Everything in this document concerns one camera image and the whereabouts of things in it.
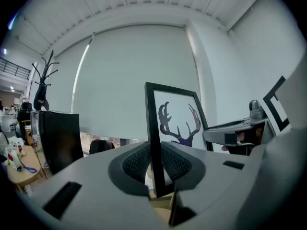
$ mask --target black picture frame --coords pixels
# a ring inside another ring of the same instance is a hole
[[[275,97],[275,99],[278,101],[278,98],[276,96],[276,91],[282,86],[282,84],[286,81],[284,76],[281,76],[277,83],[273,86],[273,88],[267,93],[267,95],[263,98],[263,101],[268,106],[269,110],[271,111],[277,126],[279,128],[279,131],[282,131],[284,128],[286,128],[289,124],[289,119],[286,118],[284,121],[280,118],[275,106],[271,102],[271,98]]]
[[[162,197],[174,191],[174,184],[165,185],[164,171],[161,163],[161,143],[159,136],[159,125],[157,120],[157,112],[155,106],[154,91],[163,91],[174,94],[181,94],[194,97],[198,112],[200,114],[203,128],[208,128],[205,114],[202,110],[201,103],[197,94],[193,91],[166,86],[157,83],[145,83],[145,102],[146,102],[146,119],[147,119],[147,134],[150,141],[151,153],[151,169],[153,176],[153,190],[156,197]],[[205,141],[207,150],[213,151],[211,142]]]

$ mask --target black slot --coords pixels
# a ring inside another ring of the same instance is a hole
[[[82,185],[79,183],[67,182],[44,206],[44,210],[53,217],[60,219],[81,187]]]
[[[233,167],[239,170],[242,170],[244,167],[244,164],[242,163],[238,163],[238,162],[233,162],[233,161],[225,161],[223,163],[223,165],[229,166],[229,167]]]

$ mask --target blue lanyard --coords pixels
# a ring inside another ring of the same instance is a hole
[[[27,167],[23,164],[23,162],[21,162],[21,160],[19,160],[20,163],[23,165],[23,167],[28,170],[30,173],[36,173],[37,172],[37,169],[36,168],[31,168],[31,167]]]

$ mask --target mesh panel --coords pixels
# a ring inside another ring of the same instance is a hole
[[[133,179],[145,183],[145,173],[150,163],[150,146],[139,150],[123,162],[123,170]]]
[[[191,163],[166,146],[161,146],[161,163],[172,181],[184,176],[192,168]]]

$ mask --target ceiling light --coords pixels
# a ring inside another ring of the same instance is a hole
[[[13,26],[13,23],[14,23],[14,20],[16,18],[16,15],[18,14],[18,12],[14,15],[14,17],[12,18],[12,20],[10,21],[10,23],[8,24],[8,29],[12,29],[12,26]]]

